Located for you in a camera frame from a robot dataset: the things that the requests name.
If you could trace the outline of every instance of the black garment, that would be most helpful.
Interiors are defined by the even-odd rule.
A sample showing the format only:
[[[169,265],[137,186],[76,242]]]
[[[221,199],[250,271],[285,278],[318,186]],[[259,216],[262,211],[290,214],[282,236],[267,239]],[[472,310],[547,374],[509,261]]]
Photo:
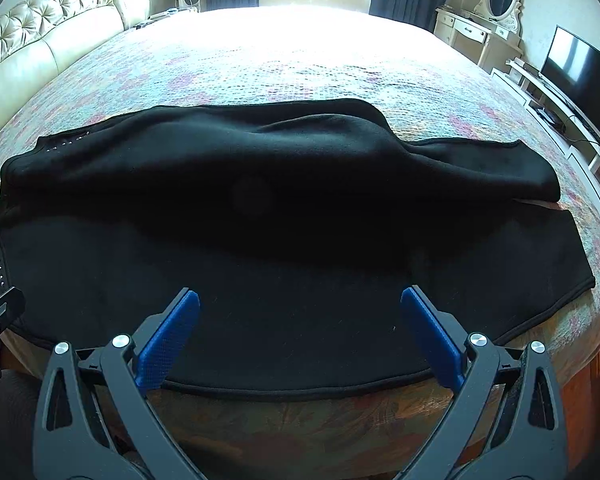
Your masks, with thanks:
[[[499,344],[594,286],[571,214],[512,200],[559,197],[521,141],[403,142],[358,100],[156,107],[5,162],[0,291],[24,292],[20,335],[88,348],[188,286],[168,386],[359,394],[428,376],[411,284]]]

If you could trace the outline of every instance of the vanity table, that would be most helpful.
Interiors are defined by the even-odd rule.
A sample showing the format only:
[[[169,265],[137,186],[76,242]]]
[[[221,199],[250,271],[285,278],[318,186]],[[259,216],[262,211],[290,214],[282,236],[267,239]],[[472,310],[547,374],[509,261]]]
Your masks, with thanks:
[[[505,71],[507,61],[522,56],[520,0],[480,0],[474,12],[436,9],[434,34],[486,72]]]

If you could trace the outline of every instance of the blue gripper pad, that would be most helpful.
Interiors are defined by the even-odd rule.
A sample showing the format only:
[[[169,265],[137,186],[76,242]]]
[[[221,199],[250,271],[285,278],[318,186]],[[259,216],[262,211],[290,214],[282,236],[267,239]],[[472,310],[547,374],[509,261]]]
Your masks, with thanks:
[[[458,393],[464,384],[462,354],[427,303],[412,288],[402,292],[400,305],[418,346],[440,386]]]
[[[155,331],[136,362],[136,386],[144,396],[160,388],[187,342],[200,314],[198,295],[190,290]]]

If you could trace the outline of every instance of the silver screw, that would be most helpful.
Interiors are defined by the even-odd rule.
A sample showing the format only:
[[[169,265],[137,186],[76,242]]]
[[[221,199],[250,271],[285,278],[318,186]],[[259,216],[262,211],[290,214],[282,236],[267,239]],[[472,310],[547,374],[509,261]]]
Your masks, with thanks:
[[[112,343],[116,348],[124,348],[129,344],[129,336],[126,334],[117,335],[115,338],[113,338]]]
[[[69,345],[68,343],[65,343],[64,341],[62,341],[61,343],[58,343],[56,345],[56,347],[54,348],[54,352],[56,354],[64,354],[67,350],[69,349]]]
[[[531,342],[531,349],[537,353],[537,354],[541,354],[544,352],[544,345],[539,342],[539,341],[532,341]]]
[[[475,346],[485,346],[487,344],[487,338],[478,333],[471,334],[469,341],[471,341],[471,344]]]

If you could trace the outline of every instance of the bed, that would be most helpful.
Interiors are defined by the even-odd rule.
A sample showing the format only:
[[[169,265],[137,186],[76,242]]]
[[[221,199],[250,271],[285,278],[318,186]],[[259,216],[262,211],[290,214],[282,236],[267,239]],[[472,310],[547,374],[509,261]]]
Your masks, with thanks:
[[[574,216],[596,286],[510,345],[545,342],[565,384],[600,349],[600,218],[532,117],[483,70],[419,28],[318,7],[181,12],[132,28],[64,70],[22,107],[0,131],[0,166],[39,136],[154,105],[337,97],[375,105],[405,140],[522,139],[552,164],[562,188],[557,206]],[[42,373],[44,351],[14,335],[6,341],[33,374]],[[397,470],[432,431],[449,398],[433,380],[301,402],[217,400],[170,390],[151,395],[202,469],[219,478],[239,471],[240,478],[259,479],[345,479]],[[474,440],[485,430],[478,428]]]
[[[149,0],[25,0],[0,14],[0,129],[62,70],[148,14]]]

